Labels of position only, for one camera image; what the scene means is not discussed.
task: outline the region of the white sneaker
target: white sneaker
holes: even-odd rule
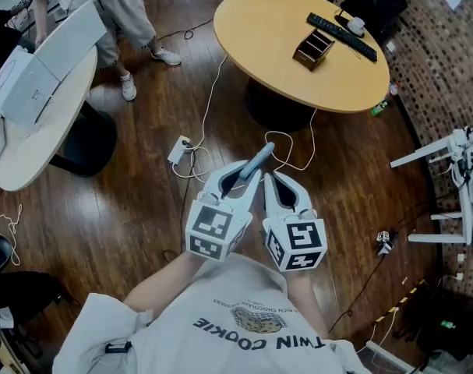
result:
[[[158,53],[153,54],[153,52],[151,52],[151,58],[157,61],[163,61],[167,65],[179,65],[181,63],[181,57],[172,51],[165,50],[163,47],[160,47]]]
[[[136,86],[134,86],[132,75],[128,74],[127,76],[120,76],[120,82],[122,82],[122,96],[127,101],[134,100],[137,95],[137,89]]]

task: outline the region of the table top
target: table top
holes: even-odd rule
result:
[[[314,12],[336,23],[339,10],[326,0],[224,0],[214,29],[228,57],[264,86],[313,108],[364,111],[385,97],[390,82],[387,60],[368,32],[362,41],[376,50],[376,63],[340,41],[312,72],[292,58],[314,30],[307,16]]]
[[[17,191],[29,185],[48,165],[79,114],[94,78],[95,47],[60,83],[46,104],[32,134],[5,120],[6,145],[0,156],[0,187]]]

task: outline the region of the brick wall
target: brick wall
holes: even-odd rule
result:
[[[462,0],[453,11],[444,0],[407,0],[408,9],[392,37],[396,51],[387,61],[391,79],[401,87],[401,98],[425,145],[452,129],[473,126],[473,0]],[[446,164],[431,165],[436,194],[455,190],[449,175],[438,176]],[[454,209],[457,196],[442,201]],[[443,232],[461,231],[459,221],[443,223]],[[463,263],[457,254],[465,252]],[[463,271],[464,281],[446,279],[446,288],[473,296],[473,252],[462,245],[443,247],[449,273]]]

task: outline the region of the black table base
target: black table base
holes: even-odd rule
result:
[[[65,156],[54,155],[50,164],[89,177],[101,171],[111,159],[117,142],[115,122],[105,112],[94,110],[87,102],[69,131],[63,147]]]
[[[290,133],[309,125],[315,108],[275,93],[252,78],[246,91],[246,107],[261,126]]]

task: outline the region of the yellow and black tape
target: yellow and black tape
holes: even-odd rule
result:
[[[428,287],[428,283],[425,280],[421,280],[418,285],[426,284]],[[378,319],[376,319],[374,322],[371,323],[372,326],[375,324],[378,324],[380,321],[385,319],[387,316],[390,316],[392,313],[395,312],[395,309],[401,307],[404,303],[408,301],[408,299],[418,290],[418,285],[414,287],[412,290],[410,290],[398,303],[395,304],[395,306],[391,307],[390,309],[387,310],[384,314],[382,314]]]

